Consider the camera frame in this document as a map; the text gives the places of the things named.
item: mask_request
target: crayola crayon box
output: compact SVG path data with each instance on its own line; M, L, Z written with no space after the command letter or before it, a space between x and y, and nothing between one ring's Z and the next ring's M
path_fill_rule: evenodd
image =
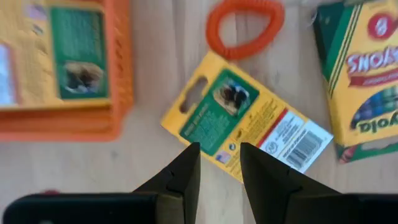
M398 5L320 6L314 23L342 163L398 151Z
M200 100L186 105L189 93L203 79L206 84ZM195 70L162 126L186 145L199 142L203 157L240 182L241 142L305 172L332 139L323 128L213 52Z
M0 110L110 103L102 5L0 2Z

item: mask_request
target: barcode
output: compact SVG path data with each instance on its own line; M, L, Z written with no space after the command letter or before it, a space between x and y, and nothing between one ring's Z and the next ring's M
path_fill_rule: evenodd
M307 131L307 133L297 143L289 156L287 156L286 160L297 169L301 169L307 160L311 158L314 153L316 153L321 144L322 139L320 139L311 131Z

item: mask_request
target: orange coil wristband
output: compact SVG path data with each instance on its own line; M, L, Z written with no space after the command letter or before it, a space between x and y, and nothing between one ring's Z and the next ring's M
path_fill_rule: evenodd
M235 47L225 47L220 37L222 19L233 12L255 12L270 18L268 27L253 41ZM281 3L263 0L225 0L209 14L206 38L216 53L228 60L239 60L260 52L282 28L285 10Z

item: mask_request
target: wood grain surface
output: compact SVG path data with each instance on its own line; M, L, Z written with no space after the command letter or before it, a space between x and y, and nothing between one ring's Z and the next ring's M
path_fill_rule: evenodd
M0 144L0 211L14 199L45 189L128 192L158 173L185 147L160 119L208 51L205 21L217 0L132 0L136 103L122 136L109 143ZM285 0L285 24L276 40L237 62L304 115L330 130L311 13L322 0ZM231 15L227 44L254 38L266 19ZM244 187L202 160L197 223L254 223ZM340 192L398 193L398 153L339 165L329 145L306 173Z

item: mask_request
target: orange basket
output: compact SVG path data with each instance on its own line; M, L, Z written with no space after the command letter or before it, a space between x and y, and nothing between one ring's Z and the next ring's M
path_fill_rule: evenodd
M103 4L111 105L104 108L2 111L0 141L110 141L133 102L129 0Z

